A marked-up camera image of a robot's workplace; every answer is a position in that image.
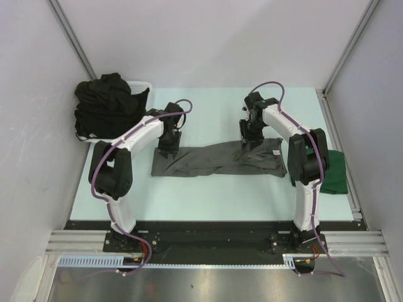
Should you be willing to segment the grey t shirt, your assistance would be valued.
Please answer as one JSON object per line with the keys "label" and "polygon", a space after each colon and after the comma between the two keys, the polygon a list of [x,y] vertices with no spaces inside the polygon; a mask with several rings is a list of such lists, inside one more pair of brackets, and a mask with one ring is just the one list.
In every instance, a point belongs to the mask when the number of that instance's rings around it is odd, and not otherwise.
{"label": "grey t shirt", "polygon": [[151,175],[154,177],[198,177],[217,175],[287,174],[280,138],[260,142],[231,141],[205,147],[181,147],[167,153],[155,149]]}

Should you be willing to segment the white plastic basket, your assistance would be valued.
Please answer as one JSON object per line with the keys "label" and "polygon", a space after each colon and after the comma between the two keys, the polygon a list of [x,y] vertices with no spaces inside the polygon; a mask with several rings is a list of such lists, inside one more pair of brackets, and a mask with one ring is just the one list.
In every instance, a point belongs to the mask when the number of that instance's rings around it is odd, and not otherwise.
{"label": "white plastic basket", "polygon": [[[132,92],[132,94],[140,94],[141,92],[145,91],[146,89],[149,89],[149,96],[151,95],[152,91],[152,84],[149,82],[144,82],[144,81],[127,81],[127,84]],[[76,132],[76,138],[80,142],[88,142],[88,143],[98,143],[99,141],[105,141],[105,142],[112,142],[113,138],[99,138],[93,133],[90,133],[87,137],[79,135],[78,132]]]}

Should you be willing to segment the black t shirts pile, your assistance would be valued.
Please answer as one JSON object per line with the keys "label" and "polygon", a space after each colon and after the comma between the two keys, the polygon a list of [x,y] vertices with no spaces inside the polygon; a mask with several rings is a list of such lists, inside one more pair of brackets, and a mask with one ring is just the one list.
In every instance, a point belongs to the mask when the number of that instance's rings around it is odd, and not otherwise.
{"label": "black t shirts pile", "polygon": [[76,137],[80,141],[106,140],[123,135],[143,118],[150,88],[134,94],[128,82],[114,72],[80,82],[74,94],[78,99]]}

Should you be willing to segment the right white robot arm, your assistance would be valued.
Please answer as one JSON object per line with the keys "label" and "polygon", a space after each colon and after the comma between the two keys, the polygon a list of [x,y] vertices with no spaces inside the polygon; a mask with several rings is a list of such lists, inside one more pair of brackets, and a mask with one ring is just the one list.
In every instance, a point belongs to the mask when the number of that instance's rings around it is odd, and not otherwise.
{"label": "right white robot arm", "polygon": [[319,191],[330,167],[326,134],[321,128],[305,129],[281,109],[279,100],[263,99],[259,92],[245,97],[243,110],[246,118],[239,122],[243,146],[263,143],[266,126],[288,143],[287,168],[297,189],[290,244],[295,251],[306,252],[320,234]]}

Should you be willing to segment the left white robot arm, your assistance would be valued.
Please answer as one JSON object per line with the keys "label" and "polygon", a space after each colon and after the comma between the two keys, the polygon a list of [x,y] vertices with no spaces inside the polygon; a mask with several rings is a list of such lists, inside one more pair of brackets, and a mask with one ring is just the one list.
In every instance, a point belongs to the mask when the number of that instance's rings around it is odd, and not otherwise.
{"label": "left white robot arm", "polygon": [[133,184],[132,161],[148,144],[158,141],[163,155],[176,155],[181,139],[181,127],[193,109],[191,101],[170,102],[163,110],[151,109],[132,128],[111,142],[98,141],[88,175],[91,194],[102,200],[110,217],[111,229],[119,233],[117,244],[125,251],[135,250],[139,236],[134,214],[123,200]]}

